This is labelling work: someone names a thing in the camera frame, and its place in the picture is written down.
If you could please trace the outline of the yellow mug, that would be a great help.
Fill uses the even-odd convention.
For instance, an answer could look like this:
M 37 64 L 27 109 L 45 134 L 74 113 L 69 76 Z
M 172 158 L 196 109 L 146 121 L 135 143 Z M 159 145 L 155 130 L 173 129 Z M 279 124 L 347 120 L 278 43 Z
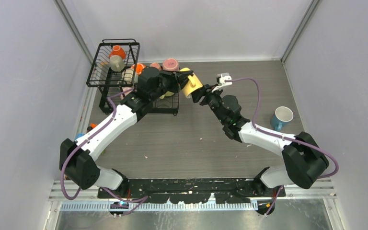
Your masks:
M 181 92 L 184 94 L 186 98 L 191 98 L 191 93 L 202 88 L 203 84 L 199 80 L 199 78 L 195 75 L 194 72 L 188 75 L 185 79 L 179 79 L 179 83 L 181 86 Z

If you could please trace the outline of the blue floral mug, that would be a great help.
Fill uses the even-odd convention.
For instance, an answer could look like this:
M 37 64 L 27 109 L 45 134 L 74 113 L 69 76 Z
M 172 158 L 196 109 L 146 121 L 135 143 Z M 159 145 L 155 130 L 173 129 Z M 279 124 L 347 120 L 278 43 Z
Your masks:
M 280 131 L 294 118 L 292 110 L 285 106 L 278 107 L 271 118 L 270 124 L 275 131 Z

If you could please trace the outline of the light green mug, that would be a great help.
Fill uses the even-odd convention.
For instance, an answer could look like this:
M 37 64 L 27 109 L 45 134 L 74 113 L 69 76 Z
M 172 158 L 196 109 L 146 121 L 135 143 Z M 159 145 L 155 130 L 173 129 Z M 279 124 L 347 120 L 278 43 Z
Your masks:
M 161 95 L 160 97 L 159 97 L 159 99 L 164 99 L 165 97 L 171 97 L 171 96 L 173 96 L 175 93 L 174 92 L 170 92 L 170 91 L 167 91 L 165 94 L 163 94 L 163 95 Z

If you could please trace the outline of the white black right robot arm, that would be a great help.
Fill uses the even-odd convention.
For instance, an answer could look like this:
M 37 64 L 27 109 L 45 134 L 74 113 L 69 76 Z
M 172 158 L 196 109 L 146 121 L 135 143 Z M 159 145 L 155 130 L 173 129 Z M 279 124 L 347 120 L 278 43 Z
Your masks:
M 306 132 L 283 134 L 255 125 L 241 115 L 236 96 L 221 96 L 221 90 L 212 89 L 205 85 L 187 97 L 194 103 L 209 106 L 229 139 L 259 146 L 283 159 L 282 165 L 266 167 L 254 177 L 254 190 L 259 196 L 268 196 L 275 187 L 286 184 L 309 189 L 328 168 L 328 159 L 311 135 Z

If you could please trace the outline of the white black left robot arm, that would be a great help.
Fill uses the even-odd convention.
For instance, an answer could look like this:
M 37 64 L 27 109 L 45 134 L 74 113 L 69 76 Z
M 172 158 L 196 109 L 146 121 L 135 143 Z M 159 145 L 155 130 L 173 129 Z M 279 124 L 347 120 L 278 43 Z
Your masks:
M 144 68 L 134 89 L 104 121 L 79 139 L 66 139 L 61 143 L 59 168 L 62 175 L 79 189 L 93 185 L 106 187 L 114 197 L 123 198 L 128 191 L 127 184 L 122 182 L 123 176 L 115 170 L 97 166 L 96 160 L 122 132 L 150 112 L 155 100 L 166 92 L 182 92 L 194 84 L 195 74 L 191 70 L 174 72 Z

